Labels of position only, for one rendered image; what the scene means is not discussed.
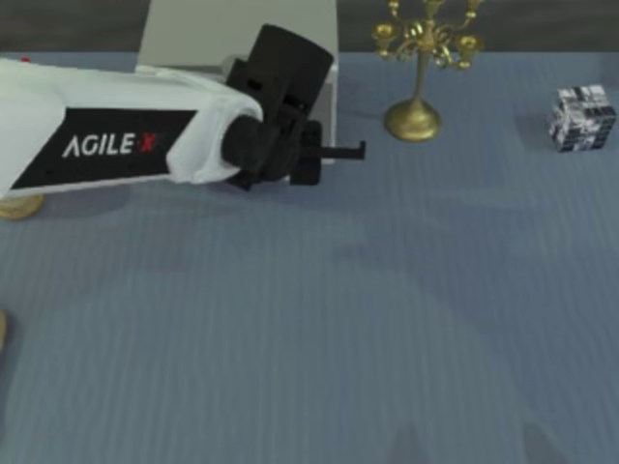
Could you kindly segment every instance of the wall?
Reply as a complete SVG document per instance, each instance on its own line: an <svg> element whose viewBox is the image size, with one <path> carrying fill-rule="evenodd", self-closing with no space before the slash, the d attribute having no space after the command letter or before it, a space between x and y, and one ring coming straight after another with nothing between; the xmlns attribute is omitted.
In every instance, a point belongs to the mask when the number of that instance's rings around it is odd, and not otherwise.
<svg viewBox="0 0 619 464"><path fill-rule="evenodd" d="M421 0L402 2L420 11ZM339 0L342 50L373 49L369 30L386 4ZM463 6L447 0L446 16ZM147 11L148 0L2 0L0 50L137 50ZM486 0L476 30L490 50L617 51L618 24L618 0Z"/></svg>

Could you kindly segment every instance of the robotic arm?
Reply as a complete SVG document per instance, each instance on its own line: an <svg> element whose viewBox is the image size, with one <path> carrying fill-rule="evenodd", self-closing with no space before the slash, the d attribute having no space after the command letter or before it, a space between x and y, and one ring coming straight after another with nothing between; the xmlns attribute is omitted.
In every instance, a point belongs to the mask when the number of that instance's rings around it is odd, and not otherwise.
<svg viewBox="0 0 619 464"><path fill-rule="evenodd" d="M321 147L309 120L333 61L272 25L225 83L0 60L0 198L156 179L317 185L323 159L365 156L365 142Z"/></svg>

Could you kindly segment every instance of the gold candelabra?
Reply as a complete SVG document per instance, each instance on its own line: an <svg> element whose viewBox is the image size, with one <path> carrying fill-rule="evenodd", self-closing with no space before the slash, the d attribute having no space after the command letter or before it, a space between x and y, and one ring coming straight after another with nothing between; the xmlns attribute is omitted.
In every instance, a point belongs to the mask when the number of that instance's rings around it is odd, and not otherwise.
<svg viewBox="0 0 619 464"><path fill-rule="evenodd" d="M387 130L399 140L421 142L432 139L441 127L438 112L422 99L427 66L430 59L440 69L459 71L471 67L475 54L483 48L482 40L462 31L477 16L483 0L467 0L465 19L461 24L437 25L435 17L445 0L424 0L426 17L404 19L399 16L399 0L389 0L389 10L394 22L377 24L372 37L376 40L378 54L385 60L410 61L417 54L417 79L410 100L392 106L385 114ZM395 40L401 44L395 51L390 46ZM456 60L450 47L456 49Z"/></svg>

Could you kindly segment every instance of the gray tabletop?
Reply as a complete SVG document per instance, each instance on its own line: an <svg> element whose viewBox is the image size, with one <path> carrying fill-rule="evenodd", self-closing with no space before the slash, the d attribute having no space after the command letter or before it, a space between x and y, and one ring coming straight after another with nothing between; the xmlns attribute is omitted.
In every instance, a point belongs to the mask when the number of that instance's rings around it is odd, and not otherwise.
<svg viewBox="0 0 619 464"><path fill-rule="evenodd" d="M342 57L339 142L368 159L319 188L104 188L0 223L0 462L616 462L619 142L558 154L544 119L561 86L619 102L619 55L432 71L445 127L415 146L380 123L412 73Z"/></svg>

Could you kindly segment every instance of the patterned cube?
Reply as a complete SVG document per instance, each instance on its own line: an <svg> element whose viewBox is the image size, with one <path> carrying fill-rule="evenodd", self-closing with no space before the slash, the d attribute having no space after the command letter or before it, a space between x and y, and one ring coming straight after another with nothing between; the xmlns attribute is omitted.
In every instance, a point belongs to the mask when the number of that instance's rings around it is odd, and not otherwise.
<svg viewBox="0 0 619 464"><path fill-rule="evenodd" d="M559 89L549 132L560 152L604 146L617 115L601 85Z"/></svg>

